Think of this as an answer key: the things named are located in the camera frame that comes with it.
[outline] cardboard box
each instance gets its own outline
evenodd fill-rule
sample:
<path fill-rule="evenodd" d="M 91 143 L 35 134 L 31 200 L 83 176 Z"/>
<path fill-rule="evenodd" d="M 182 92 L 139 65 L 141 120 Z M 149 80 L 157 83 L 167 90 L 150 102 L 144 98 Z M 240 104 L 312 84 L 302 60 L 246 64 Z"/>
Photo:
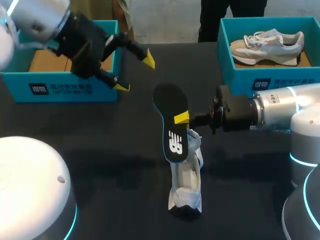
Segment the cardboard box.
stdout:
<path fill-rule="evenodd" d="M 101 68 L 106 71 L 112 71 L 111 54 L 101 64 Z M 54 53 L 47 49 L 36 50 L 28 70 L 29 73 L 47 73 L 47 72 L 70 72 L 72 61 L 67 57 L 61 55 L 56 56 Z"/>
<path fill-rule="evenodd" d="M 230 43 L 256 32 L 277 29 L 283 34 L 304 33 L 304 51 L 298 66 L 283 66 L 262 61 L 255 66 L 235 63 Z M 217 56 L 223 81 L 233 94 L 320 83 L 320 25 L 314 17 L 223 18 L 217 43 Z"/>
<path fill-rule="evenodd" d="M 95 21 L 109 34 L 118 32 L 117 21 Z M 21 42 L 30 39 L 19 34 Z M 122 49 L 118 48 L 101 65 L 120 75 Z M 116 102 L 118 92 L 91 77 L 81 79 L 70 73 L 72 62 L 46 49 L 16 50 L 3 80 L 17 103 L 96 103 Z"/>

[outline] black table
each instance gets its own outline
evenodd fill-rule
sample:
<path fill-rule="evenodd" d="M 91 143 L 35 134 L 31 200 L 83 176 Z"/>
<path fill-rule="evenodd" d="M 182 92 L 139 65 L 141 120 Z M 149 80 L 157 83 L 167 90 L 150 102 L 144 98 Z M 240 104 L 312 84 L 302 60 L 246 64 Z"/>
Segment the black table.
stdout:
<path fill-rule="evenodd" d="M 214 43 L 149 47 L 156 71 L 125 53 L 131 92 L 118 104 L 14 104 L 1 83 L 0 137 L 36 138 L 63 156 L 79 207 L 76 240 L 283 240 L 290 141 L 280 132 L 199 128 L 202 216 L 184 222 L 169 214 L 171 171 L 153 89 L 173 82 L 191 112 L 204 112 L 221 74 Z"/>

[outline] box label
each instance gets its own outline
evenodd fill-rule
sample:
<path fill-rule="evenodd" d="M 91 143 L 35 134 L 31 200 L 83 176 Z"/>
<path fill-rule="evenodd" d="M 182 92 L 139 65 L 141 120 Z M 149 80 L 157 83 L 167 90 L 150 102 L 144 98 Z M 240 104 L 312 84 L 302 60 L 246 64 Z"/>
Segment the box label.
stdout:
<path fill-rule="evenodd" d="M 285 87 L 292 87 L 292 86 L 305 85 L 305 84 L 315 84 L 315 83 L 317 83 L 317 81 L 313 78 L 275 79 L 273 84 L 273 89 L 280 89 Z"/>
<path fill-rule="evenodd" d="M 29 87 L 33 95 L 49 95 L 47 86 L 44 83 L 30 83 Z"/>
<path fill-rule="evenodd" d="M 263 91 L 267 90 L 271 82 L 271 78 L 257 78 L 254 80 L 251 90 Z"/>
<path fill-rule="evenodd" d="M 91 84 L 51 84 L 50 90 L 54 95 L 91 95 L 93 93 Z"/>

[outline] grey floor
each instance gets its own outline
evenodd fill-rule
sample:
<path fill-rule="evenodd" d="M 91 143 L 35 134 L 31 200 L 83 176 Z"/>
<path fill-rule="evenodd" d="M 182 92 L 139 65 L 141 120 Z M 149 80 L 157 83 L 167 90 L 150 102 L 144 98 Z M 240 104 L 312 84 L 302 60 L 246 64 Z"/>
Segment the grey floor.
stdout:
<path fill-rule="evenodd" d="M 140 43 L 197 41 L 201 0 L 127 0 L 127 2 L 136 39 Z M 265 15 L 315 16 L 320 20 L 320 0 L 268 0 Z M 232 17 L 230 9 L 226 17 Z"/>

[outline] white sneaker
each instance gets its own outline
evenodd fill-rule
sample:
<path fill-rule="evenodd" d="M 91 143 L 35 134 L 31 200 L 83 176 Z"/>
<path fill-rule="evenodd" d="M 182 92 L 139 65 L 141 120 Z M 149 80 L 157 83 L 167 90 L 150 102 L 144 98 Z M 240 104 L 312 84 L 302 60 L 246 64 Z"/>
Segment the white sneaker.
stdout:
<path fill-rule="evenodd" d="M 204 160 L 200 150 L 200 136 L 188 129 L 187 137 L 187 159 L 181 163 L 170 163 L 172 188 L 168 209 L 179 217 L 194 219 L 202 212 L 200 169 Z"/>
<path fill-rule="evenodd" d="M 232 56 L 247 65 L 255 65 L 262 60 L 271 60 L 281 65 L 296 66 L 297 58 L 304 49 L 305 37 L 297 34 L 282 34 L 276 29 L 256 32 L 244 36 L 230 44 Z"/>

